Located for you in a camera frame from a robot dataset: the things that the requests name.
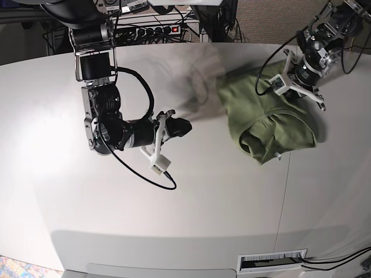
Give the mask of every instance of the white bracket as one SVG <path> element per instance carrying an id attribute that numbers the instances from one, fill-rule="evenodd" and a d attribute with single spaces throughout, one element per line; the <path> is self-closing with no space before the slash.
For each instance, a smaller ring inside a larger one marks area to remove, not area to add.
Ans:
<path id="1" fill-rule="evenodd" d="M 150 168 L 154 170 L 157 174 L 161 175 L 168 169 L 169 165 L 171 164 L 171 161 L 160 154 L 162 136 L 166 126 L 166 115 L 159 116 L 158 121 L 159 127 L 156 131 L 154 153 L 150 154 L 145 146 L 140 147 L 140 151 L 146 158 L 150 160 Z"/>
<path id="2" fill-rule="evenodd" d="M 316 96 L 314 93 L 300 87 L 289 78 L 288 72 L 290 70 L 290 65 L 293 57 L 294 53 L 290 51 L 288 53 L 283 73 L 277 74 L 276 76 L 269 80 L 269 83 L 275 86 L 274 92 L 280 96 L 291 89 L 298 92 L 299 94 L 304 94 L 308 96 L 310 99 L 316 101 L 319 104 L 323 104 L 323 98 L 321 96 Z"/>

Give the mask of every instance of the green cloth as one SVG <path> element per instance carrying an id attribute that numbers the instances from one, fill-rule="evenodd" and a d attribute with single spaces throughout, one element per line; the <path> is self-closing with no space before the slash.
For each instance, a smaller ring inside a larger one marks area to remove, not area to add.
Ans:
<path id="1" fill-rule="evenodd" d="M 269 87 L 268 80 L 281 73 L 285 61 L 266 66 L 259 80 L 259 92 Z M 259 68 L 238 77 L 220 78 L 218 95 L 228 112 L 228 126 L 235 143 L 244 153 L 263 164 L 278 154 L 317 145 L 307 124 L 307 113 L 275 93 L 255 93 Z"/>

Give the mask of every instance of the electrical cable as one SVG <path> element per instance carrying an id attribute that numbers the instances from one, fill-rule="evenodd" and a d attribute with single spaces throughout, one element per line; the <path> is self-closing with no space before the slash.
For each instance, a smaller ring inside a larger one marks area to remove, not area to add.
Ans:
<path id="1" fill-rule="evenodd" d="M 49 42 L 49 40 L 46 38 L 46 35 L 47 34 L 50 34 L 51 32 L 54 32 L 54 31 L 57 31 L 57 30 L 60 30 L 60 29 L 63 29 L 63 28 L 66 28 L 66 26 L 62 26 L 62 27 L 57 27 L 57 28 L 54 28 L 54 29 L 51 29 L 50 31 L 42 34 L 42 38 L 45 40 L 45 42 L 48 44 L 48 46 L 51 48 L 51 50 L 53 51 L 53 54 L 55 55 L 57 52 L 56 50 L 54 49 L 54 47 L 52 46 L 52 44 Z"/>
<path id="2" fill-rule="evenodd" d="M 363 49 L 363 50 L 371 49 L 371 47 L 362 47 L 362 46 L 358 46 L 358 45 L 353 45 L 351 47 L 344 48 L 344 50 L 353 49 L 353 48 L 360 48 L 360 49 Z"/>
<path id="3" fill-rule="evenodd" d="M 184 24 L 184 16 L 183 16 L 183 14 L 175 6 L 174 6 L 174 10 L 176 10 L 178 12 L 178 14 L 180 14 L 180 16 L 181 16 L 181 23 L 183 25 Z"/>
<path id="4" fill-rule="evenodd" d="M 237 22 L 237 27 L 238 27 L 238 29 L 239 29 L 239 36 L 241 37 L 241 43 L 242 43 L 243 41 L 242 41 L 242 32 L 241 32 L 241 27 L 239 26 L 237 16 L 236 16 L 235 18 L 236 18 L 236 22 Z"/>
<path id="5" fill-rule="evenodd" d="M 131 70 L 129 68 L 123 68 L 123 67 L 117 67 L 117 71 L 119 72 L 124 72 L 126 74 L 130 74 L 130 75 L 133 75 L 135 78 L 137 78 L 139 80 L 139 82 L 143 85 L 144 89 L 146 90 L 147 92 L 147 95 L 148 95 L 148 99 L 150 101 L 150 104 L 149 104 L 149 107 L 148 107 L 148 111 L 146 112 L 146 114 L 141 118 L 139 119 L 139 121 L 141 120 L 148 120 L 150 117 L 152 117 L 152 114 L 153 114 L 153 109 L 154 109 L 154 96 L 153 96 L 153 93 L 152 93 L 152 90 L 151 88 L 149 87 L 148 83 L 144 80 L 144 78 L 136 71 L 134 70 Z M 109 152 L 122 164 L 124 165 L 129 171 L 131 171 L 133 174 L 137 175 L 138 177 L 140 177 L 141 179 L 143 179 L 144 181 L 147 181 L 149 182 L 150 184 L 152 185 L 155 185 L 159 188 L 162 188 L 162 189 L 165 189 L 165 190 L 175 190 L 177 188 L 177 184 L 175 182 L 175 180 L 172 178 L 172 176 L 169 174 L 169 172 L 165 171 L 163 172 L 163 174 L 165 175 L 166 178 L 168 178 L 174 185 L 174 187 L 165 187 L 163 185 L 160 185 L 160 184 L 157 184 L 156 182 L 153 182 L 151 180 L 149 180 L 148 178 L 145 178 L 144 176 L 142 176 L 141 174 L 139 174 L 138 172 L 136 172 L 135 170 L 133 170 L 129 165 L 127 165 L 124 161 L 122 161 L 116 154 L 115 152 L 110 148 L 110 146 L 108 146 L 108 144 L 106 143 L 104 137 L 102 136 L 102 131 L 101 131 L 101 117 L 102 113 L 100 113 L 100 116 L 98 117 L 98 131 L 99 131 L 99 137 L 101 138 L 104 146 L 109 150 Z"/>
<path id="6" fill-rule="evenodd" d="M 115 28 L 114 28 L 114 36 L 116 35 L 117 33 L 117 24 L 118 24 L 118 19 L 120 18 L 120 15 L 121 15 L 121 11 L 122 11 L 122 3 L 121 3 L 121 0 L 119 0 L 119 12 L 117 13 L 117 17 L 116 17 L 116 22 L 115 22 Z"/>
<path id="7" fill-rule="evenodd" d="M 357 251 L 357 252 L 355 252 L 355 253 L 353 253 L 353 254 L 351 254 L 351 255 L 345 257 L 345 258 L 338 259 L 338 260 L 336 260 L 336 261 L 310 262 L 310 261 L 307 261 L 307 260 L 302 259 L 302 258 L 298 258 L 298 259 L 301 260 L 302 262 L 305 262 L 306 264 L 311 264 L 311 265 L 336 264 L 336 263 L 338 263 L 338 262 L 346 261 L 347 259 L 350 259 L 351 257 L 353 257 L 353 256 L 355 256 L 355 255 L 357 255 L 357 254 L 359 254 L 359 253 L 362 253 L 362 252 L 364 252 L 364 251 L 367 251 L 367 252 L 368 252 L 368 251 L 371 251 L 371 246 L 366 247 L 366 248 L 363 248 L 363 249 L 361 249 L 361 250 L 359 250 L 359 251 Z"/>
<path id="8" fill-rule="evenodd" d="M 136 27 L 136 28 L 139 28 L 139 29 L 145 29 L 145 30 L 149 29 L 149 28 L 147 28 L 147 27 L 143 27 L 143 26 L 139 26 L 139 25 L 135 25 L 135 24 L 118 24 L 118 26 L 132 26 L 132 27 Z M 185 40 L 183 40 L 183 39 L 178 39 L 178 38 L 174 38 L 174 37 L 172 37 L 172 36 L 165 35 L 165 34 L 163 34 L 163 33 L 157 32 L 157 31 L 155 31 L 155 30 L 152 30 L 152 31 L 153 31 L 154 33 L 156 33 L 156 34 L 160 34 L 160 35 L 163 35 L 163 36 L 169 37 L 169 38 L 174 39 L 174 40 L 179 41 L 179 42 L 190 42 L 190 41 L 185 41 Z"/>
<path id="9" fill-rule="evenodd" d="M 362 11 L 359 13 L 358 16 L 359 16 L 359 17 L 362 17 L 362 15 L 363 15 L 367 10 L 369 10 L 370 8 L 371 8 L 371 3 L 368 4 L 367 7 L 363 8 Z M 353 19 L 353 17 L 355 16 L 356 13 L 357 13 L 357 12 L 354 11 L 353 15 L 349 18 L 347 24 L 348 24 L 348 23 Z M 357 64 L 358 64 L 359 59 L 360 59 L 361 56 L 362 56 L 362 53 L 363 53 L 363 51 L 364 51 L 364 48 L 366 47 L 367 43 L 369 42 L 370 37 L 371 37 L 371 31 L 370 31 L 370 33 L 369 33 L 367 39 L 366 39 L 366 42 L 365 42 L 363 48 L 361 49 L 361 52 L 359 52 L 359 55 L 358 55 L 357 60 L 355 61 L 353 67 L 352 67 L 348 72 L 345 70 L 345 65 L 344 65 L 344 41 L 343 41 L 343 45 L 342 45 L 342 47 L 341 47 L 341 68 L 343 69 L 344 74 L 350 74 L 350 73 L 355 69 L 355 67 L 356 67 Z"/>
<path id="10" fill-rule="evenodd" d="M 367 39 L 365 41 L 365 44 L 361 48 L 361 52 L 359 52 L 359 55 L 358 55 L 357 60 L 355 61 L 353 67 L 349 71 L 346 71 L 345 70 L 345 65 L 344 65 L 344 44 L 343 44 L 343 47 L 341 48 L 341 68 L 343 69 L 343 72 L 345 74 L 350 74 L 355 69 L 355 67 L 357 66 L 357 64 L 359 62 L 359 59 L 361 59 L 362 53 L 365 50 L 365 47 L 366 47 L 367 43 L 369 42 L 370 37 L 371 37 L 371 31 L 370 31 L 370 33 L 369 33 L 369 35 L 368 35 L 368 37 L 367 37 Z"/>
<path id="11" fill-rule="evenodd" d="M 306 29 L 308 28 L 308 26 L 305 26 L 301 31 L 304 32 Z M 263 66 L 260 68 L 260 71 L 256 77 L 256 81 L 255 81 L 255 92 L 258 96 L 265 96 L 266 94 L 270 93 L 271 91 L 269 90 L 270 88 L 268 88 L 267 90 L 265 90 L 263 93 L 259 93 L 257 87 L 258 87 L 258 84 L 259 84 L 259 79 L 261 77 L 261 74 L 263 73 L 263 70 L 264 68 L 266 67 L 266 65 L 269 63 L 270 60 L 272 60 L 272 58 L 278 53 L 281 51 L 282 48 L 284 48 L 286 45 L 288 45 L 292 40 L 296 39 L 296 37 L 298 36 L 298 33 L 289 38 L 285 43 L 283 43 L 279 48 L 277 48 L 277 50 L 275 52 L 273 52 L 272 55 L 270 55 L 270 57 L 264 62 Z"/>
<path id="12" fill-rule="evenodd" d="M 345 261 L 345 262 L 343 262 L 343 263 L 341 263 L 341 264 L 338 264 L 338 265 L 336 265 L 336 266 L 333 266 L 332 268 L 312 268 L 311 266 L 306 266 L 306 265 L 302 265 L 301 267 L 303 267 L 303 268 L 307 268 L 307 269 L 312 269 L 312 270 L 330 271 L 330 270 L 336 269 L 336 268 L 338 268 L 338 267 L 340 267 L 340 266 L 342 266 L 342 265 L 345 265 L 345 264 L 347 264 L 347 263 L 353 261 L 354 259 L 357 259 L 358 257 L 360 257 L 360 256 L 362 256 L 362 255 L 364 255 L 364 254 L 366 254 L 366 253 L 369 252 L 369 251 L 371 251 L 371 249 L 368 249 L 368 250 L 366 250 L 366 251 L 364 251 L 364 252 L 358 254 L 357 256 L 355 256 L 355 257 L 349 259 L 348 261 Z"/>
<path id="13" fill-rule="evenodd" d="M 225 18 L 225 10 L 227 10 L 226 7 L 230 10 L 230 7 L 228 6 L 228 4 L 220 6 L 220 9 L 218 11 L 217 18 L 216 18 L 216 24 L 215 24 L 216 28 L 222 26 L 225 32 L 224 38 L 220 40 L 221 42 L 224 42 L 225 39 L 227 39 L 228 34 L 231 31 L 230 22 L 228 22 Z"/>
<path id="14" fill-rule="evenodd" d="M 360 257 L 361 255 L 364 255 L 368 252 L 371 251 L 371 247 L 366 247 L 362 250 L 359 250 L 343 259 L 338 259 L 336 261 L 326 261 L 326 262 L 310 262 L 310 261 L 307 261 L 305 259 L 302 259 L 302 258 L 297 258 L 299 261 L 305 263 L 305 264 L 312 264 L 312 265 L 323 265 L 323 264 L 336 264 L 338 262 L 342 262 L 341 264 L 338 264 L 336 266 L 333 266 L 331 268 L 313 268 L 311 266 L 306 266 L 306 265 L 302 265 L 303 268 L 307 268 L 307 269 L 312 269 L 312 270 L 320 270 L 320 271 L 330 271 L 330 270 L 333 270 L 333 269 L 336 269 L 342 265 L 345 265 L 351 261 L 353 261 L 354 259 Z M 295 262 L 296 264 L 298 263 L 297 261 L 295 261 L 293 258 L 290 258 L 293 262 Z"/>
<path id="15" fill-rule="evenodd" d="M 190 11 L 189 13 L 187 13 L 187 14 L 184 16 L 184 19 L 180 19 L 180 20 L 178 20 L 177 22 L 172 23 L 172 24 L 170 24 L 170 25 L 178 24 L 179 22 L 181 22 L 182 20 L 185 20 L 186 18 L 190 17 L 191 15 L 194 15 L 194 14 L 193 14 L 193 10 Z"/>
<path id="16" fill-rule="evenodd" d="M 148 83 L 146 82 L 146 80 L 144 80 L 144 78 L 138 72 L 136 72 L 134 70 L 131 70 L 130 68 L 117 67 L 117 71 L 133 75 L 142 84 L 144 90 L 146 90 L 146 93 L 147 93 L 147 96 L 148 96 L 148 100 L 150 101 L 150 104 L 148 106 L 148 110 L 147 110 L 146 114 L 144 114 L 144 116 L 139 121 L 148 120 L 149 118 L 151 118 L 152 114 L 153 114 L 153 109 L 155 107 L 155 98 L 154 98 L 152 90 L 151 90 L 150 86 L 148 85 Z"/>
<path id="17" fill-rule="evenodd" d="M 352 49 L 354 41 L 355 41 L 355 37 L 352 38 L 352 41 L 351 41 L 350 47 L 349 47 L 350 49 Z"/>
<path id="18" fill-rule="evenodd" d="M 155 18 L 155 20 L 158 22 L 158 24 L 160 24 L 161 25 L 161 27 L 163 28 L 163 24 L 157 19 L 157 17 L 156 16 L 153 16 L 154 18 Z"/>
<path id="19" fill-rule="evenodd" d="M 124 165 L 129 171 L 131 171 L 133 174 L 137 175 L 138 177 L 140 177 L 142 180 L 144 181 L 147 181 L 149 182 L 150 184 L 152 185 L 155 185 L 157 187 L 160 187 L 162 189 L 165 189 L 165 190 L 175 190 L 177 188 L 177 184 L 175 182 L 175 180 L 172 178 L 172 176 L 169 174 L 169 172 L 165 171 L 163 172 L 163 174 L 165 175 L 166 178 L 168 178 L 174 185 L 174 187 L 165 187 L 163 185 L 160 185 L 160 184 L 157 184 L 156 182 L 153 182 L 151 180 L 149 180 L 148 178 L 146 177 L 143 177 L 141 174 L 139 174 L 137 171 L 133 170 L 129 165 L 127 165 L 124 161 L 121 160 L 121 158 L 119 158 L 115 152 L 108 146 L 108 144 L 106 143 L 104 137 L 102 136 L 102 130 L 101 130 L 101 123 L 100 123 L 100 119 L 98 119 L 98 131 L 99 131 L 99 137 L 101 138 L 104 146 L 109 150 L 109 152 L 115 157 L 115 159 L 117 159 L 122 165 Z"/>

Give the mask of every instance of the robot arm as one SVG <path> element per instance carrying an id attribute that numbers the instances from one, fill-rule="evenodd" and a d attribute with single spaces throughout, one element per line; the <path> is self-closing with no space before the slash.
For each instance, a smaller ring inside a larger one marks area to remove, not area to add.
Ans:
<path id="1" fill-rule="evenodd" d="M 328 2 L 308 28 L 297 35 L 297 43 L 304 54 L 301 60 L 297 63 L 293 53 L 286 50 L 285 70 L 270 80 L 267 93 L 281 95 L 293 90 L 308 96 L 321 110 L 326 110 L 317 83 L 343 58 L 344 39 L 358 36 L 363 30 L 363 21 L 371 20 L 370 8 L 371 4 L 366 0 L 344 0 L 337 7 Z M 318 19 L 327 19 L 327 22 L 313 29 Z"/>
<path id="2" fill-rule="evenodd" d="M 160 112 L 152 118 L 154 96 L 149 85 L 137 72 L 117 65 L 111 20 L 113 14 L 103 16 L 93 0 L 16 1 L 40 4 L 50 16 L 69 28 L 76 79 L 85 82 L 82 88 L 84 124 L 91 150 L 116 156 L 114 150 L 141 147 L 142 153 L 150 160 L 150 168 L 158 174 L 165 173 L 169 178 L 166 169 L 170 161 L 159 153 L 161 146 L 171 138 L 186 135 L 192 129 L 191 123 L 185 119 L 174 119 L 174 110 Z M 148 94 L 150 105 L 141 119 L 122 119 L 119 111 L 121 97 L 116 87 L 119 71 L 135 76 Z M 152 144 L 155 144 L 155 152 L 151 154 L 145 146 Z"/>

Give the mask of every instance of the white table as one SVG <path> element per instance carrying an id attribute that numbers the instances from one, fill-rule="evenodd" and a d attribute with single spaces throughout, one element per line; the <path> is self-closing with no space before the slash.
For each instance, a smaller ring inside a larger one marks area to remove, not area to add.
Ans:
<path id="1" fill-rule="evenodd" d="M 230 139 L 213 84 L 203 79 L 260 65 L 276 47 L 118 49 L 118 64 L 151 86 L 155 113 L 174 108 L 192 122 L 192 132 L 163 147 L 174 192 L 90 151 L 71 54 L 0 67 L 0 254 L 81 272 L 90 264 L 235 269 L 239 254 L 308 248 L 309 256 L 335 257 L 370 245 L 371 57 L 321 87 L 328 111 L 309 103 L 322 130 L 318 148 L 258 166 Z M 118 88 L 124 118 L 142 116 L 147 97 L 137 80 L 120 74 Z M 168 184 L 139 150 L 119 155 Z"/>

